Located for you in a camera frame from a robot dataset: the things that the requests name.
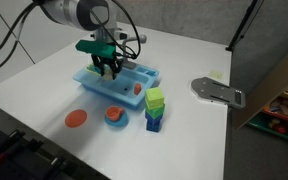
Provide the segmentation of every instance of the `wall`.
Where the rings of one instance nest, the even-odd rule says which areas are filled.
[[[139,26],[225,45],[229,44],[251,2],[251,0],[121,1]],[[128,22],[121,12],[119,19]],[[287,51],[288,1],[265,0],[246,37],[235,48],[231,86],[249,93]]]
[[[0,14],[8,26],[11,26],[31,2],[31,0],[0,0]],[[86,31],[54,23],[39,7],[36,7],[27,17],[20,41],[32,60],[39,62],[87,34]]]

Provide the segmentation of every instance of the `gray floor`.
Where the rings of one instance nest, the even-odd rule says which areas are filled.
[[[228,118],[225,180],[288,180],[288,141]]]

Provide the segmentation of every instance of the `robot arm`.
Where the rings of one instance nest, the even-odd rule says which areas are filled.
[[[56,23],[86,31],[95,31],[95,41],[83,41],[84,48],[77,49],[92,54],[93,64],[100,71],[101,76],[104,76],[105,66],[107,66],[111,69],[112,78],[116,78],[116,74],[122,69],[123,59],[117,58],[115,44],[108,33],[114,39],[121,39],[120,37],[126,39],[128,36],[123,33],[121,36],[117,33],[119,32],[116,22],[117,10],[111,0],[46,0],[40,4],[40,7],[45,15]],[[84,51],[84,49],[90,50],[91,46],[96,46],[96,48],[93,51]],[[113,46],[113,55],[108,58],[94,53],[101,49],[99,46],[102,46],[103,49]]]
[[[42,4],[45,15],[56,23],[73,26],[86,31],[101,28],[92,10],[105,28],[116,28],[116,8],[106,0],[48,0]]]

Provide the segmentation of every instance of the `light blue plastic tray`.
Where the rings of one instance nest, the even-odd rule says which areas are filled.
[[[100,76],[87,72],[84,68],[73,79],[85,89],[119,101],[123,105],[137,109],[144,99],[145,90],[152,87],[159,71],[137,64],[133,70],[123,68],[115,80],[104,80]],[[134,94],[135,83],[140,83],[142,91]]]

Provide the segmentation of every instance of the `toy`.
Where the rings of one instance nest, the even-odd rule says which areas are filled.
[[[266,105],[263,109],[264,109],[265,111],[270,111],[270,105]]]
[[[124,109],[117,106],[110,106],[105,111],[105,116],[111,121],[117,121],[123,114]]]
[[[145,103],[148,109],[160,108],[164,105],[164,96],[160,88],[150,88],[145,91]]]
[[[90,64],[87,67],[85,67],[85,70],[91,74],[94,74],[95,76],[101,76],[101,71],[99,68],[95,67],[94,64]],[[104,75],[103,79],[105,80],[112,80],[112,70],[107,66],[104,65]]]
[[[285,134],[286,133],[286,127],[284,125],[282,125],[282,122],[280,119],[277,118],[273,118],[271,120],[271,122],[269,122],[268,124],[270,129],[273,129],[274,131],[281,133],[281,134]]]
[[[128,124],[127,113],[123,108],[110,106],[105,111],[106,124],[113,127],[124,127]]]
[[[265,107],[264,111],[270,111],[288,116],[288,99],[278,97],[269,105],[269,107]]]
[[[134,94],[135,95],[138,95],[142,90],[142,87],[141,87],[141,84],[140,83],[136,83],[134,85]]]
[[[151,88],[145,91],[145,118],[147,119],[146,130],[159,132],[161,129],[161,120],[165,110],[164,95],[157,88]]]
[[[65,118],[65,125],[70,128],[81,126],[87,118],[87,113],[81,109],[70,112]]]

